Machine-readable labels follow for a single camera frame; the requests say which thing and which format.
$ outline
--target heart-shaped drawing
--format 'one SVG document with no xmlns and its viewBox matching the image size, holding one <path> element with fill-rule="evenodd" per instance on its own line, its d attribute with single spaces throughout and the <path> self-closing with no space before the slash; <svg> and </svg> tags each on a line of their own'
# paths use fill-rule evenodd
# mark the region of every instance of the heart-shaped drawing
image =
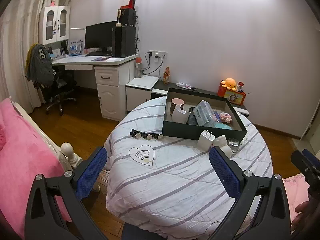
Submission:
<svg viewBox="0 0 320 240">
<path fill-rule="evenodd" d="M 142 145 L 138 148 L 131 148 L 129 150 L 129 156 L 136 162 L 152 166 L 153 159 L 155 158 L 155 151 L 149 145 Z"/>
</svg>

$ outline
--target curtain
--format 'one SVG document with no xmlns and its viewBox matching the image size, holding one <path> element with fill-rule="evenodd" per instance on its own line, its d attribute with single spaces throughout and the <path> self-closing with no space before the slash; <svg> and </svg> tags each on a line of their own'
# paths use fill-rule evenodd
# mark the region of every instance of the curtain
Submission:
<svg viewBox="0 0 320 240">
<path fill-rule="evenodd" d="M 27 113 L 41 106 L 38 91 L 27 82 L 25 60 L 38 42 L 39 12 L 44 0 L 11 0 L 0 18 L 0 99 L 9 95 Z"/>
</svg>

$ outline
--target human hand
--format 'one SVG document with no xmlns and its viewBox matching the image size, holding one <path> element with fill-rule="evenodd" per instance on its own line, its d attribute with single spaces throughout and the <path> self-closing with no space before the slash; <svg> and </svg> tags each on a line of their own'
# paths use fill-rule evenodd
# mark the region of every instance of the human hand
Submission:
<svg viewBox="0 0 320 240">
<path fill-rule="evenodd" d="M 303 217 L 303 212 L 306 209 L 306 207 L 308 206 L 309 201 L 305 201 L 303 203 L 301 203 L 300 205 L 296 206 L 296 208 L 294 209 L 295 212 L 300 213 L 298 214 L 294 220 L 292 220 L 291 222 L 291 231 L 294 231 L 297 228 L 297 225 L 300 223 L 301 218 Z"/>
</svg>

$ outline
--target open box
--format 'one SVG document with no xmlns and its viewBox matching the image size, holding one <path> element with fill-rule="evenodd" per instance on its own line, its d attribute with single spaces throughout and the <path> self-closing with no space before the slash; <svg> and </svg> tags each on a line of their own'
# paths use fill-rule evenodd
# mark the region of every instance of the open box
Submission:
<svg viewBox="0 0 320 240">
<path fill-rule="evenodd" d="M 231 115 L 232 121 L 228 125 L 232 130 L 173 122 L 169 113 L 171 100 L 173 98 L 180 98 L 184 101 L 183 110 L 185 111 L 189 111 L 190 107 L 197 106 L 201 100 L 207 101 L 213 110 L 226 112 Z M 242 141 L 244 136 L 247 134 L 247 130 L 245 129 L 241 119 L 226 98 L 195 91 L 169 88 L 164 112 L 162 134 L 164 136 L 198 140 L 201 132 L 204 130 L 209 130 L 209 132 L 212 132 L 215 137 L 225 135 L 227 140 L 229 138 L 233 138 Z"/>
</svg>

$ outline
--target blue gripper pad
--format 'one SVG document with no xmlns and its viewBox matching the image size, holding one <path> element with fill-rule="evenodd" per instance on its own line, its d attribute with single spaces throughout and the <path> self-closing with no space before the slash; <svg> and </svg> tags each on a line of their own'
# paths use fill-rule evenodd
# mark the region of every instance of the blue gripper pad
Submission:
<svg viewBox="0 0 320 240">
<path fill-rule="evenodd" d="M 320 167 L 320 161 L 317 157 L 315 157 L 311 152 L 309 152 L 307 149 L 304 149 L 302 151 L 302 154 L 316 167 Z"/>
<path fill-rule="evenodd" d="M 209 161 L 214 168 L 214 171 L 217 173 L 224 189 L 228 193 L 228 196 L 237 200 L 241 195 L 240 181 L 214 147 L 211 148 L 209 152 Z"/>
<path fill-rule="evenodd" d="M 107 151 L 103 147 L 97 148 L 88 160 L 82 161 L 79 164 L 79 168 L 83 168 L 85 164 L 87 165 L 86 169 L 82 172 L 80 177 L 76 181 L 76 197 L 81 200 L 87 197 L 95 184 L 100 172 L 102 171 L 103 166 L 107 162 Z"/>
</svg>

